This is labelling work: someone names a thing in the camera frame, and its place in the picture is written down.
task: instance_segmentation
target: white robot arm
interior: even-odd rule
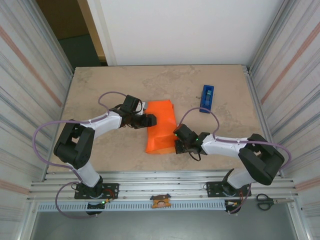
[[[222,181],[223,190],[232,195],[241,187],[258,182],[270,185],[285,158],[273,146],[254,144],[253,142],[267,142],[261,135],[252,134],[248,138],[229,138],[213,136],[208,132],[197,135],[185,124],[180,124],[174,134],[177,154],[189,153],[199,161],[201,155],[218,154],[237,158],[242,161],[245,168],[232,169]]]
[[[106,117],[95,117],[86,124],[65,124],[53,153],[73,167],[90,197],[96,198],[101,194],[103,183],[102,177],[89,161],[94,139],[126,125],[135,129],[156,125],[157,119],[153,114],[143,113],[145,108],[146,104],[140,99],[127,95],[123,104],[111,108]]]

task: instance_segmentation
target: corrugated metal wall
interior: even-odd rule
[[[295,180],[314,239],[320,239],[320,1],[295,1],[252,68],[273,140],[293,161]]]
[[[72,69],[42,22],[33,1],[0,3],[0,239],[14,239],[32,181],[45,165],[32,148],[35,129],[58,120]],[[37,137],[50,153],[56,126]]]

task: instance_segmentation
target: orange plastic bag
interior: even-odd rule
[[[148,127],[148,142],[145,152],[147,154],[175,153],[174,130],[177,127],[174,105],[170,100],[150,101],[145,111],[156,116],[156,125]]]

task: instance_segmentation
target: blue box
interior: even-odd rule
[[[211,111],[211,105],[212,105],[212,100],[214,98],[214,86],[210,85],[204,85],[202,94],[201,94],[201,102],[200,102],[200,107],[205,108]],[[209,113],[205,110],[200,109],[199,110],[201,113]]]

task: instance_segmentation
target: floor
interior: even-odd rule
[[[41,212],[31,239],[297,240],[297,236],[286,204],[261,211],[255,200],[248,200],[238,215],[230,216],[214,210],[128,211],[79,220]]]
[[[90,35],[65,38],[59,43],[73,69],[76,67],[100,67],[97,52]]]

